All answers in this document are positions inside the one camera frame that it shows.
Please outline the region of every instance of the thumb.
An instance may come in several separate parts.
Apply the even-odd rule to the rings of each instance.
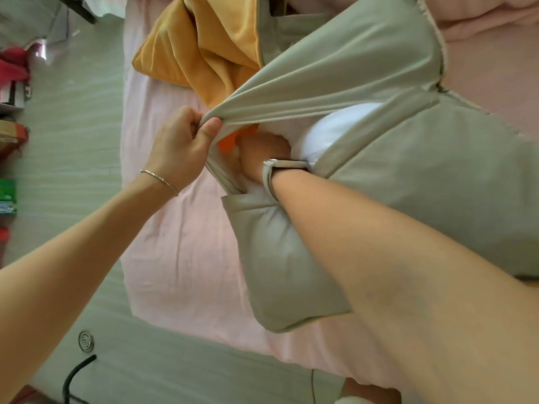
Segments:
[[[213,142],[213,139],[215,139],[215,136],[217,136],[222,126],[223,121],[221,119],[212,117],[198,129],[193,140],[195,145],[206,151],[210,149],[211,142]]]

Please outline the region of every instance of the forearm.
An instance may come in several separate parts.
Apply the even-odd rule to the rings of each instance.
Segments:
[[[170,198],[164,190],[170,189],[141,175],[83,221],[0,270],[0,403],[54,350],[147,219]]]
[[[535,294],[359,192],[292,170],[278,172],[273,188],[306,246],[428,402],[536,400]]]

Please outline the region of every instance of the floor drain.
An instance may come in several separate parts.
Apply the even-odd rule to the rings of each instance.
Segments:
[[[94,350],[94,337],[86,330],[79,333],[79,347],[84,353]]]

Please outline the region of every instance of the left arm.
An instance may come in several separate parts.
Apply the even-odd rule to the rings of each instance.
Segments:
[[[200,174],[220,129],[210,120],[197,132],[199,121],[200,114],[182,108],[159,132],[145,166],[178,191]],[[80,223],[0,270],[1,404],[44,363],[142,226],[174,195],[141,174]]]

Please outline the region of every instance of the hand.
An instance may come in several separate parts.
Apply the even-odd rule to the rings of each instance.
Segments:
[[[201,119],[201,113],[182,107],[157,134],[144,166],[164,178],[178,192],[200,175],[210,144],[223,125],[220,119],[213,117],[198,128]]]
[[[263,184],[262,172],[266,160],[290,158],[290,145],[283,136],[255,133],[239,136],[236,144],[239,148],[241,172],[256,183]]]

